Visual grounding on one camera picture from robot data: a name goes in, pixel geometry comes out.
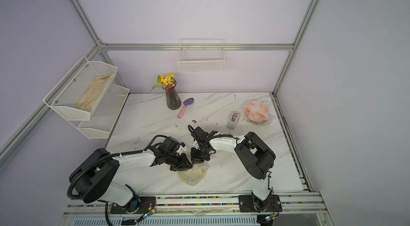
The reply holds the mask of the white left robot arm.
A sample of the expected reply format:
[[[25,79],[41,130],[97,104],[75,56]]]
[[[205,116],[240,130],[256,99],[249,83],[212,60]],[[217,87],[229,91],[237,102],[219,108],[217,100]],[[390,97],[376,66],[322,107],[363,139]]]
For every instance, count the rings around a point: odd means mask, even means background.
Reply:
[[[69,177],[67,197],[89,204],[95,201],[117,205],[133,214],[144,208],[138,193],[129,184],[115,182],[117,176],[140,167],[166,164],[172,172],[191,169],[193,165],[185,153],[187,147],[171,136],[154,136],[142,150],[110,153],[105,148],[94,151]]]

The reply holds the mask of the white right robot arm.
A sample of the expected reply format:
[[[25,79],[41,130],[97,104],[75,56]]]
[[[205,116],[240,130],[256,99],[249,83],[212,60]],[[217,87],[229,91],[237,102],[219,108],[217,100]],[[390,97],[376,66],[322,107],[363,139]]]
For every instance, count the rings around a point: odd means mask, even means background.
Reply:
[[[279,196],[270,187],[270,169],[276,159],[275,153],[254,132],[244,136],[220,134],[217,131],[205,132],[201,127],[188,125],[193,137],[194,147],[191,148],[192,164],[210,161],[211,155],[217,151],[235,153],[245,170],[254,178],[253,190],[250,195],[240,195],[241,212],[274,212],[282,211]]]

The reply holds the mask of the orange dinner plate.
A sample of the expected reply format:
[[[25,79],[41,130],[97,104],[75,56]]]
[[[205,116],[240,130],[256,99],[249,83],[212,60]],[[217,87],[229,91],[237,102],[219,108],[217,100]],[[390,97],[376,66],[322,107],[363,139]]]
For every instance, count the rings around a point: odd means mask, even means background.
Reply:
[[[247,101],[244,111],[247,119],[253,122],[264,122],[270,117],[268,105],[258,100]]]

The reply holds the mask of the white tape dispenser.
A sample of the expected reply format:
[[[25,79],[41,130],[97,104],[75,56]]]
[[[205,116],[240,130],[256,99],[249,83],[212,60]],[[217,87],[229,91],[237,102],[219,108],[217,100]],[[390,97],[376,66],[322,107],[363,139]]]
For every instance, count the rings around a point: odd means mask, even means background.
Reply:
[[[240,113],[238,111],[233,111],[228,119],[226,127],[228,129],[234,130],[239,122]]]

